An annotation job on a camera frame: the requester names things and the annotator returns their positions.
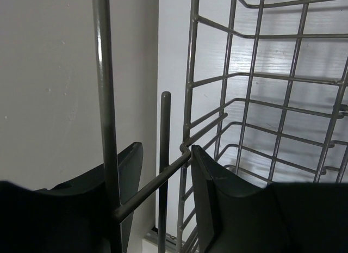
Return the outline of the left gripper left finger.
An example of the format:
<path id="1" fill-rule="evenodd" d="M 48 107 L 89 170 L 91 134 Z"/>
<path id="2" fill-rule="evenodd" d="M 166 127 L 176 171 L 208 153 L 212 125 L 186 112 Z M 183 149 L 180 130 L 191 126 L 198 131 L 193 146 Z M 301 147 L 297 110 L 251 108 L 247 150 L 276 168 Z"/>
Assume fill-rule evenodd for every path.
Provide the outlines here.
<path id="1" fill-rule="evenodd" d="M 49 190 L 1 182 L 1 252 L 127 251 L 132 220 L 111 236 L 102 165 Z"/>

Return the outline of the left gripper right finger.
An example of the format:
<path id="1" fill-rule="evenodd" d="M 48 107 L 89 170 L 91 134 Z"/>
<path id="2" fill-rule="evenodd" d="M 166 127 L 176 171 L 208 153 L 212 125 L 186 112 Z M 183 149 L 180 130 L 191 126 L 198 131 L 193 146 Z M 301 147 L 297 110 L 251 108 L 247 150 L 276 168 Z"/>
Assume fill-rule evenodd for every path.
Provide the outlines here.
<path id="1" fill-rule="evenodd" d="M 347 252 L 347 184 L 260 188 L 191 151 L 200 252 Z"/>

